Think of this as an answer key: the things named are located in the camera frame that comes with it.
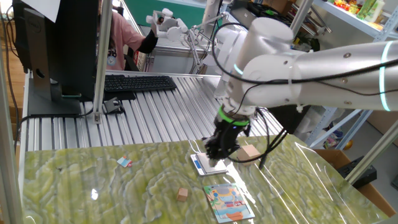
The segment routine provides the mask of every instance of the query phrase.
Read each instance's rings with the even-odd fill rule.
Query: small colorful object
[[[124,168],[131,167],[132,161],[127,159],[126,156],[123,156],[118,160],[118,164],[122,165]]]

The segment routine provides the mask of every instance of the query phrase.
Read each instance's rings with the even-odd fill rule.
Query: paper sheet
[[[57,20],[58,10],[61,0],[22,0],[30,7],[55,22]]]

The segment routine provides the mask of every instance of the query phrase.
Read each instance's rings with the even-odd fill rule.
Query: small card
[[[250,205],[235,183],[211,185],[204,189],[218,223],[254,218]]]
[[[118,160],[118,164],[122,165],[124,168],[131,167],[132,161],[127,159],[126,156],[123,156]]]

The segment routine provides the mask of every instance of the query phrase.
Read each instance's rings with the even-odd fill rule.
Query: black keyboard
[[[151,91],[173,90],[177,86],[168,76],[125,77],[124,75],[106,75],[105,91]]]

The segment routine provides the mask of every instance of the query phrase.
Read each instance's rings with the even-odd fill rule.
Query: cable
[[[87,116],[87,115],[89,115],[89,114],[91,114],[92,112],[93,112],[93,108],[89,111],[89,112],[87,112],[87,113],[85,113],[85,114],[79,114],[79,115],[70,115],[70,114],[58,114],[58,115],[45,115],[45,114],[43,114],[43,115],[28,115],[28,116],[26,116],[26,117],[23,117],[22,119],[21,119],[21,123],[20,124],[22,124],[24,121],[26,121],[26,120],[28,120],[28,119],[31,119],[31,118],[82,118],[82,117],[84,117],[84,116]]]
[[[355,93],[355,94],[358,94],[358,95],[361,95],[361,96],[377,96],[377,95],[381,95],[381,94],[384,94],[384,93],[391,93],[391,92],[398,91],[398,89],[393,89],[393,90],[387,90],[387,91],[379,92],[379,93],[360,93],[360,92],[357,92],[357,91],[354,91],[354,90],[350,90],[348,88],[336,86],[336,85],[325,83],[325,82],[317,82],[317,83],[320,83],[320,84],[326,85],[326,86],[330,86],[330,87],[333,87],[333,88],[338,88],[340,90],[350,91],[352,93]]]
[[[10,37],[10,33],[8,32],[8,26],[10,26],[10,29],[11,29],[11,36],[13,37],[14,36],[14,33],[13,33],[13,31],[12,31],[12,25],[11,25],[11,23],[10,22],[8,22],[7,23],[7,25],[6,25],[6,27],[7,27],[7,36],[8,36],[8,39],[10,40],[10,49],[11,49],[11,52],[17,57],[17,58],[19,58],[19,56],[18,56],[18,54],[16,54],[15,53],[15,51],[14,51],[14,49],[12,48],[12,43],[14,44],[14,47],[15,47],[15,42],[12,42],[12,39],[11,39],[11,37]]]
[[[257,86],[259,86],[259,85],[261,85],[261,84],[254,85],[254,86],[248,88],[248,90],[246,90],[246,91],[244,92],[244,95],[243,95],[243,97],[242,97],[241,103],[239,104],[239,107],[238,107],[238,109],[236,110],[236,112],[235,112],[234,114],[232,114],[232,116],[236,115],[236,113],[241,109],[242,104],[243,104],[243,100],[244,100],[244,98],[246,97],[246,94],[248,93],[248,91],[249,91],[251,88],[257,87]]]
[[[220,15],[220,9],[221,9],[222,5],[223,5],[223,1],[220,1],[220,3],[218,4],[218,10],[217,10],[216,17]],[[213,30],[211,31],[210,39],[213,37],[214,31],[215,31],[215,28],[216,28],[216,24],[217,24],[217,27],[218,27],[218,20],[214,21],[214,26],[213,26]],[[206,51],[209,50],[209,47],[210,47],[210,42],[207,43]],[[203,53],[203,55],[200,57],[199,61],[202,61],[207,55],[208,55],[208,53],[206,53],[206,52]],[[201,72],[203,72],[204,71],[204,67],[205,66],[203,65],[202,68],[197,71],[197,74],[200,74]]]
[[[245,161],[240,161],[240,160],[237,160],[237,159],[233,159],[233,158],[228,156],[228,159],[230,159],[231,161],[237,162],[237,163],[247,163],[247,162],[252,162],[252,161],[256,161],[258,159],[261,159],[260,164],[259,164],[259,168],[262,169],[262,167],[265,164],[267,155],[270,152],[272,152],[287,136],[288,132],[285,129],[282,129],[279,132],[279,134],[274,138],[274,140],[270,143],[270,140],[269,140],[269,128],[268,128],[268,125],[267,125],[267,121],[266,121],[266,119],[264,117],[264,114],[262,113],[261,110],[262,110],[262,108],[256,108],[256,111],[260,114],[262,120],[264,121],[264,124],[266,125],[266,132],[267,132],[267,149],[266,149],[266,151],[263,154],[259,155],[259,156],[256,156],[254,158],[251,158],[251,159],[248,159],[248,160],[245,160]],[[228,125],[228,127],[226,128],[226,131],[223,133],[223,135],[221,136],[221,140],[220,140],[220,146],[221,146],[221,150],[223,152],[225,152],[225,149],[223,147],[224,146],[223,145],[224,144],[223,143],[223,139],[225,138],[225,133],[233,125],[234,122],[236,122],[236,121],[244,121],[244,120],[245,119],[242,119],[242,118],[236,119],[232,123],[230,123]]]
[[[241,78],[241,77],[239,77],[237,75],[234,75],[234,74],[226,71],[221,66],[221,64],[219,63],[219,61],[216,58],[215,51],[214,51],[214,49],[215,49],[215,47],[214,47],[215,46],[215,39],[216,39],[215,37],[217,36],[217,33],[218,33],[218,31],[220,29],[222,29],[223,27],[226,27],[226,26],[231,26],[231,25],[241,26],[241,27],[249,30],[245,25],[240,24],[238,22],[225,23],[225,24],[221,25],[216,30],[216,32],[215,32],[215,34],[214,34],[214,36],[213,36],[213,38],[211,40],[212,41],[212,45],[211,45],[212,51],[211,51],[211,53],[213,54],[214,60],[215,60],[215,62],[217,64],[217,66],[221,69],[221,71],[223,71],[225,74],[227,74],[227,75],[229,75],[229,76],[231,76],[231,77],[233,77],[233,78],[235,78],[235,79],[237,79],[239,81],[246,82],[246,83],[261,84],[261,85],[286,85],[286,84],[289,84],[289,81],[286,80],[286,79],[285,80],[269,80],[269,81],[248,80],[248,79]],[[390,66],[394,66],[394,65],[398,65],[398,59],[391,60],[391,61],[384,62],[384,63],[380,63],[380,64],[377,64],[377,65],[371,65],[371,66],[368,66],[368,67],[365,67],[365,68],[360,68],[360,69],[349,71],[349,72],[339,73],[339,74],[336,74],[336,75],[327,75],[327,76],[324,76],[324,77],[315,77],[315,78],[304,78],[304,79],[301,79],[301,80],[291,80],[291,82],[293,84],[307,83],[307,82],[321,82],[321,81],[326,81],[326,80],[331,80],[331,79],[336,79],[336,78],[344,78],[344,77],[350,77],[350,76],[354,76],[354,75],[362,75],[364,73],[368,73],[368,72],[372,72],[372,71],[375,71],[375,70],[379,70],[381,67],[390,67]]]
[[[12,5],[7,9],[7,11],[6,11],[6,16],[7,16],[7,20],[8,20],[8,23],[7,23],[7,26],[6,26],[6,30],[7,30],[7,36],[8,36],[8,38],[9,38],[9,40],[10,40],[10,46],[11,46],[11,43],[14,45],[14,47],[15,47],[15,41],[14,41],[14,29],[12,28],[12,25],[11,25],[11,21],[12,20],[14,20],[14,18],[12,18],[12,19],[10,19],[10,17],[8,16],[8,12],[9,12],[9,10],[12,8]],[[10,30],[11,30],[11,37],[9,36],[9,33],[8,33],[8,25],[10,25]],[[16,54],[15,52],[14,52],[14,49],[12,49],[12,46],[10,47],[10,49],[11,49],[11,52],[16,56],[16,57],[18,57],[18,54]]]
[[[1,16],[1,24],[3,26],[3,34],[4,34],[4,43],[6,45],[6,64],[7,64],[7,77],[8,77],[8,85],[11,92],[12,102],[14,103],[15,107],[15,114],[16,114],[16,124],[18,127],[19,124],[19,114],[18,114],[18,105],[15,99],[14,90],[12,89],[12,81],[11,81],[11,74],[10,74],[10,61],[9,61],[9,52],[8,52],[8,43],[7,43],[7,34],[6,34],[6,23],[4,22],[3,16]],[[15,140],[14,140],[14,150],[17,150],[17,141],[18,141],[18,128],[16,128]]]

